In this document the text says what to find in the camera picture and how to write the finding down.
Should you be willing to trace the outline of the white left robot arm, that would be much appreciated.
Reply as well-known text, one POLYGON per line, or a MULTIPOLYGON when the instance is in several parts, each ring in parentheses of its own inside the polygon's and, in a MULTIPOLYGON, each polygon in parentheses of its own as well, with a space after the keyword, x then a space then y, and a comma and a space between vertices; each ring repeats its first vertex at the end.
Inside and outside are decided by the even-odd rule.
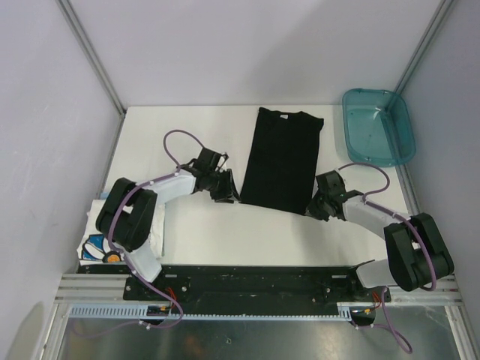
POLYGON ((226 168, 228 154, 202 148, 198 157, 174 172, 137 184, 127 178, 114 183, 100 210, 96 228, 124 257, 132 273, 142 279, 140 292, 159 299, 166 290, 161 261, 149 244, 155 209, 179 197, 207 191, 216 203, 240 200, 233 171, 226 168))

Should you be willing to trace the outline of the black t-shirt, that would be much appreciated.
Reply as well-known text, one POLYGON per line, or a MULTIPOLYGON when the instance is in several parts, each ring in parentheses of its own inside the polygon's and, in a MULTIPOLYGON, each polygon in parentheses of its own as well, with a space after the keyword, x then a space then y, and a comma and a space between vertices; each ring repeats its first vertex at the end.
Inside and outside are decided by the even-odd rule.
POLYGON ((324 119, 258 110, 241 202, 304 215, 313 196, 324 119))

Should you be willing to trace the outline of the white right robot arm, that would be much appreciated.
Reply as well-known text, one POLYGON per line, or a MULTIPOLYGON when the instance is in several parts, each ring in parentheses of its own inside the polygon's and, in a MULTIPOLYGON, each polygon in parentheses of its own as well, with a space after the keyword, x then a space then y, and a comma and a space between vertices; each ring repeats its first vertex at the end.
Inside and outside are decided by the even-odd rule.
POLYGON ((360 191, 348 191, 335 170, 318 175, 316 184, 307 207, 309 217, 356 224, 385 242, 387 257, 357 265, 356 276, 347 280, 346 293, 351 299, 363 301, 374 287, 393 285, 407 292, 433 291, 438 280, 453 274, 453 259, 429 214, 401 214, 360 191))

